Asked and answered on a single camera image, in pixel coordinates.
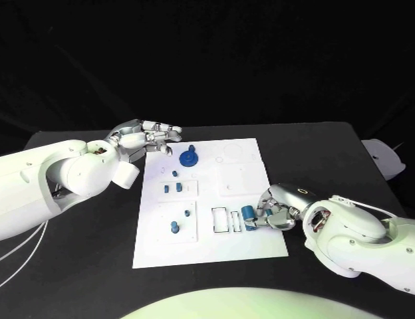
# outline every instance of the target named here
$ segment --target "blue cylinder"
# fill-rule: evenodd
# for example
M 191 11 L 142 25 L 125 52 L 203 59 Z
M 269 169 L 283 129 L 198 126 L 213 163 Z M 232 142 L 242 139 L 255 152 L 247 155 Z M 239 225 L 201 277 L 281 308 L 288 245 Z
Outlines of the blue cylinder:
M 170 225 L 171 225 L 171 232 L 177 234 L 177 232 L 180 231 L 178 223 L 172 221 Z
M 253 211 L 253 207 L 252 206 L 243 206 L 240 211 L 242 211 L 243 220 L 247 219 L 247 218 L 255 218 L 255 211 Z M 256 227 L 245 225 L 245 229 L 247 231 L 253 231 L 256 229 Z
M 194 145 L 190 145 L 190 148 L 185 152 L 181 153 L 180 155 L 180 164 L 184 167 L 191 167 L 197 164 L 198 157 L 196 154 L 196 148 Z

